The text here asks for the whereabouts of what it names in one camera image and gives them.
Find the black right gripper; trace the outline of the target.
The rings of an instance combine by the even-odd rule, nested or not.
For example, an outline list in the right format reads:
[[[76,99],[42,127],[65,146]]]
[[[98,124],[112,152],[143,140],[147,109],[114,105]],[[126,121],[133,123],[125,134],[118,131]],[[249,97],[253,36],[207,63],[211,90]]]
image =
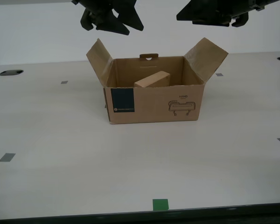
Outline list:
[[[241,27],[248,22],[248,12],[261,11],[265,6],[279,0],[191,0],[176,16],[178,21],[192,21],[195,25]],[[224,14],[226,5],[230,13],[243,13],[236,16]]]

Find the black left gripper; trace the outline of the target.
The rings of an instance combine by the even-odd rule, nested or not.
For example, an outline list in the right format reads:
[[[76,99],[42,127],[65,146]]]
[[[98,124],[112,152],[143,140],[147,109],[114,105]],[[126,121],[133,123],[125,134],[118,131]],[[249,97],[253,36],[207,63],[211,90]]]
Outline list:
[[[122,35],[129,35],[127,26],[136,30],[143,30],[144,26],[135,10],[137,0],[72,0],[74,5],[81,4],[85,7],[80,23],[82,27],[90,31],[96,26],[96,30],[102,30]],[[113,12],[94,14],[91,11],[104,11],[113,9],[119,14],[118,19]]]

